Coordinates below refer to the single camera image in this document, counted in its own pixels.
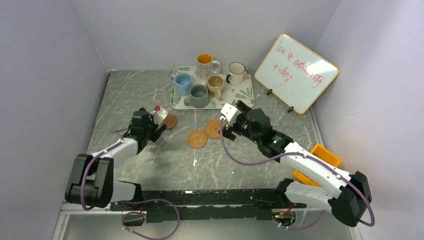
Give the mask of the smooth wooden coaster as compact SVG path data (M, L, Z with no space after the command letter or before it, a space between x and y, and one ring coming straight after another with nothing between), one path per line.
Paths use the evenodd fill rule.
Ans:
M174 114L169 113L160 125L161 126L166 125L165 129L171 130L177 125L177 123L178 123L177 117Z

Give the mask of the beige ceramic mug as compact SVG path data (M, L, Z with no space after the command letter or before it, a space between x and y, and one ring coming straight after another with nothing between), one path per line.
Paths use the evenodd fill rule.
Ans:
M209 77L206 82L206 87L208 89L208 93L212 97L217 98L219 101L222 100L223 93L225 90L225 82L220 76L213 75Z

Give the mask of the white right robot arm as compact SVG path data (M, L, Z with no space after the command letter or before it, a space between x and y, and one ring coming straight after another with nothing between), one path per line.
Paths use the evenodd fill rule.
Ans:
M373 227L376 223L371 207L372 195L368 178L360 171L350 173L332 166L304 149L288 135L271 125L270 118L260 108L252 109L241 100L235 105L225 103L221 109L219 133L222 140L234 141L243 136L257 145L267 158L259 162L243 162L226 154L244 166L261 165L271 161L287 164L319 184L306 185L292 179L284 179L275 189L275 202L282 208L291 203L318 207L341 223L355 227L359 223Z

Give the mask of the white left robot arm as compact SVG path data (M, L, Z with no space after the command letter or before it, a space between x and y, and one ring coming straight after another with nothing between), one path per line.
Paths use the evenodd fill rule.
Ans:
M156 106L152 112L141 107L132 114L127 128L114 131L118 140L92 154L76 156L70 172L64 200L81 205L86 211L105 208L110 203L124 204L137 210L144 201L139 183L114 181L114 170L138 155L148 142L156 142L167 128L168 111Z

